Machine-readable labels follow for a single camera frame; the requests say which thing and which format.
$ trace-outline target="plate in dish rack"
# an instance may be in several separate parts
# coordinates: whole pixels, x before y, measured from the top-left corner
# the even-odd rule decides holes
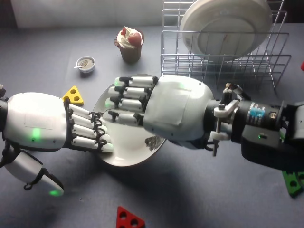
[[[193,54],[236,55],[224,59],[209,56],[210,61],[220,62],[255,50],[271,25],[272,11],[265,0],[198,0],[185,13],[180,31],[201,31],[182,33],[184,44]]]
[[[100,96],[94,112],[105,112],[105,101],[109,88]],[[132,166],[143,162],[155,154],[165,139],[151,134],[142,127],[132,127],[106,121],[105,126],[114,146],[113,153],[101,153],[100,157],[113,166]]]

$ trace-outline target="cupcake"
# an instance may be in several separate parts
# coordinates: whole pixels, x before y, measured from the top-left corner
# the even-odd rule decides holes
[[[136,63],[141,57],[143,41],[142,32],[123,27],[118,33],[114,44],[119,48],[125,62]]]

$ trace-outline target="dish rack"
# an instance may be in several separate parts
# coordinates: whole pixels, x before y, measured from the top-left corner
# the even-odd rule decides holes
[[[254,83],[255,87],[260,89],[263,83],[270,82],[275,89],[291,59],[291,55],[283,54],[289,34],[280,32],[287,16],[287,12],[282,10],[284,0],[266,0],[272,10],[274,23],[264,42],[242,57],[240,55],[197,55],[186,48],[182,40],[184,32],[205,33],[207,37],[214,35],[214,32],[180,30],[182,17],[195,1],[163,0],[161,75],[183,75],[200,81],[214,81],[216,88],[220,83],[233,82],[243,86]],[[223,37],[223,42],[228,33],[217,32],[217,34]],[[250,33],[237,34],[241,37]],[[236,59],[225,61],[225,58],[231,59],[232,56]],[[208,61],[210,57],[212,59],[218,57],[220,61]]]

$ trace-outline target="small bowl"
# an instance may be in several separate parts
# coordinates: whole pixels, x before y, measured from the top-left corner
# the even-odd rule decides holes
[[[79,66],[84,59],[90,59],[90,60],[92,60],[93,61],[93,66],[91,68],[89,68],[89,69],[78,68],[78,70],[80,70],[83,73],[90,73],[90,72],[92,72],[95,69],[95,59],[93,57],[83,56],[83,57],[79,58],[76,61],[76,66]]]

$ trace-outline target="white frosting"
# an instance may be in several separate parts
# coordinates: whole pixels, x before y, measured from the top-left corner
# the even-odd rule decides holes
[[[142,37],[142,34],[140,32],[138,32],[137,30],[135,29],[132,29],[132,28],[128,28],[128,27],[125,27],[125,30],[126,30],[126,33],[125,35],[121,35],[120,33],[122,32],[122,30],[118,33],[117,35],[117,42],[119,43],[119,45],[122,47],[122,48],[136,48],[135,46],[133,46],[132,44],[130,44],[129,42],[129,36],[133,35],[134,33],[139,33],[139,35],[141,36],[142,38],[142,43],[141,45],[143,45],[143,37]]]

